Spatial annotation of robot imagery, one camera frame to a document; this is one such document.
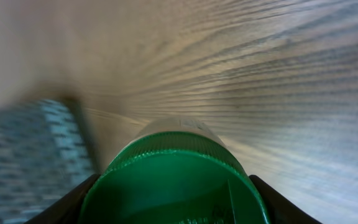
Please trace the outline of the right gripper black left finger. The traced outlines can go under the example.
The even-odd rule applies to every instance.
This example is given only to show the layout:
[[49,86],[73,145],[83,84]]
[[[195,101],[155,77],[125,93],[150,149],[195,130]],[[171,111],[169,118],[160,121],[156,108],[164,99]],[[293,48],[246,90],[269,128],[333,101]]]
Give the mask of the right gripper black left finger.
[[25,224],[76,224],[83,201],[99,177],[100,174],[91,175],[46,210],[25,222]]

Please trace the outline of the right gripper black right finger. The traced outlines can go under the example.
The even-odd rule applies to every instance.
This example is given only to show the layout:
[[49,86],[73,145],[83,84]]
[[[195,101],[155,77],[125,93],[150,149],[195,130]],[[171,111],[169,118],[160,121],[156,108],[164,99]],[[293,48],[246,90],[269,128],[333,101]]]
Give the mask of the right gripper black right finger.
[[272,223],[321,224],[321,222],[291,203],[291,201],[269,186],[269,184],[264,182],[257,175],[250,175],[249,178],[261,195]]

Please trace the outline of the green lid jar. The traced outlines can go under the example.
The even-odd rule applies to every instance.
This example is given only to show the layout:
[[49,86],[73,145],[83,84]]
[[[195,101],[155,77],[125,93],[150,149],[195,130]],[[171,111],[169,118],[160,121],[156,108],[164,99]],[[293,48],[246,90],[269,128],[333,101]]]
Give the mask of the green lid jar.
[[240,162],[203,123],[147,125],[111,161],[82,204],[80,223],[269,223]]

